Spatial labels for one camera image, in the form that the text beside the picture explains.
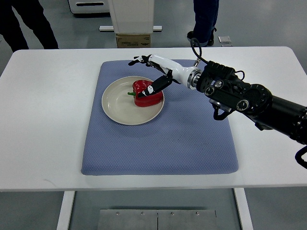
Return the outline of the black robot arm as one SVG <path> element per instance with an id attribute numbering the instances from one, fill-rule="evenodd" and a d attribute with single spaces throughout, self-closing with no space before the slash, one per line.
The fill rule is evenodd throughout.
<path id="1" fill-rule="evenodd" d="M 272 95 L 260 84 L 249 84 L 237 76 L 237 71 L 202 58 L 206 66 L 188 82 L 205 94 L 213 106 L 215 120 L 223 120 L 233 111 L 242 113 L 259 130 L 276 130 L 300 144 L 307 144 L 307 108 Z"/>

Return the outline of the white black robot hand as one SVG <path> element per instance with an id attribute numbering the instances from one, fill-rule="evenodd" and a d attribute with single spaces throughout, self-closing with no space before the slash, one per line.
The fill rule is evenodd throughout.
<path id="1" fill-rule="evenodd" d="M 148 67 L 153 67 L 163 73 L 163 75 L 153 81 L 147 88 L 137 93 L 141 97 L 147 97 L 161 92 L 171 83 L 183 84 L 189 89 L 196 89 L 196 79 L 198 79 L 202 70 L 192 66 L 184 67 L 177 62 L 174 62 L 159 55 L 137 56 L 129 63 L 130 66 L 142 63 Z"/>

